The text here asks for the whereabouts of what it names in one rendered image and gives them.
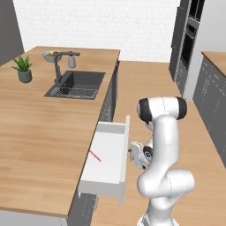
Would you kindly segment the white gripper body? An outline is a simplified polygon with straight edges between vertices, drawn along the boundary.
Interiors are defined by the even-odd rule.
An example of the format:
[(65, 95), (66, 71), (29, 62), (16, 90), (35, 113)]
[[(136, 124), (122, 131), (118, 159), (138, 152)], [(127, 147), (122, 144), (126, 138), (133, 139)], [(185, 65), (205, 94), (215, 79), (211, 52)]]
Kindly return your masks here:
[(134, 160), (135, 166), (138, 169), (145, 169), (147, 167), (147, 159), (144, 156), (143, 147), (137, 141), (131, 143), (131, 159)]

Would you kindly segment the white open drawer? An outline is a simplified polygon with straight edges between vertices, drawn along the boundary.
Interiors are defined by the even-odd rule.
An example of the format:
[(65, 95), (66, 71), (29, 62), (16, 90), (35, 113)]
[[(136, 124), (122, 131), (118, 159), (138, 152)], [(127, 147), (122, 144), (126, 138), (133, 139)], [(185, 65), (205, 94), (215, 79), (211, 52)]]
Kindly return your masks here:
[(120, 205), (124, 204), (130, 119), (127, 116), (124, 123), (98, 123), (90, 150), (102, 161), (88, 153), (79, 192), (115, 196)]

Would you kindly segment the glass cup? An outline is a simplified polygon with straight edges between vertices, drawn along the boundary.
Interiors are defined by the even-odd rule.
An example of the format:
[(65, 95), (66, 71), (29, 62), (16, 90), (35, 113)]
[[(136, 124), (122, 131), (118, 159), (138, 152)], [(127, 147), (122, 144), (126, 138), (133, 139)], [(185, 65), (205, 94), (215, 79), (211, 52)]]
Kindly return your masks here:
[(73, 69), (76, 67), (75, 57), (74, 56), (68, 56), (68, 66)]

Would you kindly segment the dark grey island cupboards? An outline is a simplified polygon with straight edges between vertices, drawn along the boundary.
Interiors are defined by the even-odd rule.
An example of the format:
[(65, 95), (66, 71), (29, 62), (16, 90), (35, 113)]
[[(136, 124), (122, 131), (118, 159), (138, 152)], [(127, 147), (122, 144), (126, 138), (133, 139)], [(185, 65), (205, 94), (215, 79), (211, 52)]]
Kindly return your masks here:
[[(112, 122), (116, 102), (117, 102), (117, 69), (119, 62), (116, 63), (109, 88), (102, 106), (99, 120)], [(76, 192), (69, 218), (66, 220), (67, 226), (90, 226), (94, 209), (97, 206), (98, 196), (96, 194)]]

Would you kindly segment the dark grey sink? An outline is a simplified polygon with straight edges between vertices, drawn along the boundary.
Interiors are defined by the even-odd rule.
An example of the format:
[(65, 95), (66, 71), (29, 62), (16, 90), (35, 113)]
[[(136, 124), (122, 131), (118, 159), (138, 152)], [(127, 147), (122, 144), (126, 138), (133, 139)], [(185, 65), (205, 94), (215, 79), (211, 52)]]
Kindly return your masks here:
[(66, 71), (61, 82), (55, 82), (44, 96), (53, 97), (50, 92), (56, 87), (96, 89), (98, 94), (104, 76), (104, 72)]

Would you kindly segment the dark grey cupboard run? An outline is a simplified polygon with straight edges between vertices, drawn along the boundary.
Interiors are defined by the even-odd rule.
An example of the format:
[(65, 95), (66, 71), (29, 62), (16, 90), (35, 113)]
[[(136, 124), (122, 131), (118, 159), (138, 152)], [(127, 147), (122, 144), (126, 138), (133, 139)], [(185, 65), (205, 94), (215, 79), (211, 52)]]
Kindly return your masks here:
[(193, 101), (226, 169), (226, 75), (206, 55)]

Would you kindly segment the dark grey tap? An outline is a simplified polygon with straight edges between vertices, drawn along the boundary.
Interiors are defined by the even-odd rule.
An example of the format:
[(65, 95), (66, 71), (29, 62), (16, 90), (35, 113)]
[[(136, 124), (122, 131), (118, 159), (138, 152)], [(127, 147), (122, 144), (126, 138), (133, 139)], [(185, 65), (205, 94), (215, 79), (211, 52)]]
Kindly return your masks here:
[(80, 53), (79, 52), (72, 52), (72, 51), (67, 51), (67, 52), (58, 52), (55, 55), (54, 58), (54, 64), (55, 64), (55, 70), (56, 70), (56, 78), (55, 78), (55, 82), (56, 83), (60, 83), (61, 79), (63, 77), (63, 75), (60, 72), (60, 66), (58, 65), (58, 58), (61, 56), (74, 56), (74, 57), (79, 57)]

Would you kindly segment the dark oven tower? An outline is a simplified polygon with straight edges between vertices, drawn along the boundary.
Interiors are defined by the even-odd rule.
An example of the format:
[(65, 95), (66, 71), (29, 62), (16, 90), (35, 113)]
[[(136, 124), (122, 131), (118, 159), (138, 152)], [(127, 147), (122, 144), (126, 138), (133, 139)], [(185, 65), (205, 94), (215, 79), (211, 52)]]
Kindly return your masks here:
[(169, 73), (184, 93), (193, 47), (200, 25), (205, 0), (181, 0), (171, 41)]

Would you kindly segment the grey bowl with fruit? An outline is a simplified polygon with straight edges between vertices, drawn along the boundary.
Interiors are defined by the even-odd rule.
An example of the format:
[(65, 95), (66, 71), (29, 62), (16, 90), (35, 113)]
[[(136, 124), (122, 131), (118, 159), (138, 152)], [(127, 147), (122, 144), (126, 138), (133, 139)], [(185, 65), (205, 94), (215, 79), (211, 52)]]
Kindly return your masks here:
[(58, 50), (48, 50), (42, 53), (42, 56), (47, 62), (54, 62), (55, 55), (58, 53)]

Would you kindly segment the green plant in grey pot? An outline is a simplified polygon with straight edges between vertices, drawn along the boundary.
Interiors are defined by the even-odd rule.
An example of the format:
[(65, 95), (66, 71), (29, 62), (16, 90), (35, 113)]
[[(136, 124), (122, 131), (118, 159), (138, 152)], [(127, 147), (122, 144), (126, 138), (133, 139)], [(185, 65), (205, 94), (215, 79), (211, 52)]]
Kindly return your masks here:
[(29, 63), (29, 56), (25, 59), (23, 59), (22, 56), (19, 56), (18, 58), (14, 58), (13, 62), (17, 65), (13, 66), (13, 69), (18, 72), (19, 80), (22, 83), (29, 83), (33, 78), (30, 69), (31, 64)]

